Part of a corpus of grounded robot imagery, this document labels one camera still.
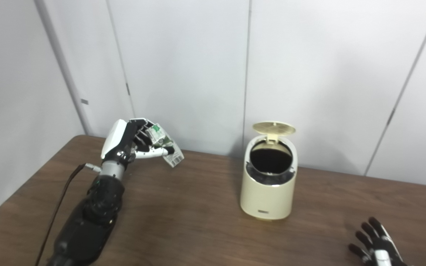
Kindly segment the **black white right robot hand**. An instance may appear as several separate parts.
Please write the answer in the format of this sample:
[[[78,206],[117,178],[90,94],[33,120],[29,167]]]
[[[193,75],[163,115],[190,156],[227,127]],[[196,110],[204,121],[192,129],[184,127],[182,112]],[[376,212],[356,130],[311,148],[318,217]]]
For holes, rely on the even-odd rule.
[[[361,223],[361,231],[355,237],[365,246],[362,249],[350,243],[348,250],[357,256],[364,266],[408,266],[402,259],[392,237],[375,217]]]

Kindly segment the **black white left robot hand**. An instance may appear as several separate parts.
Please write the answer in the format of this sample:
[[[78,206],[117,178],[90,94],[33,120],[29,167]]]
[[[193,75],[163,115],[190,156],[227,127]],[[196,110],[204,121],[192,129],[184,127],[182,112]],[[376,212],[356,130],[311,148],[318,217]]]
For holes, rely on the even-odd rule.
[[[136,158],[157,158],[174,154],[174,147],[154,145],[147,134],[147,130],[153,126],[154,123],[145,118],[117,120],[103,145],[100,156],[102,163],[112,161],[127,169],[127,165]]]

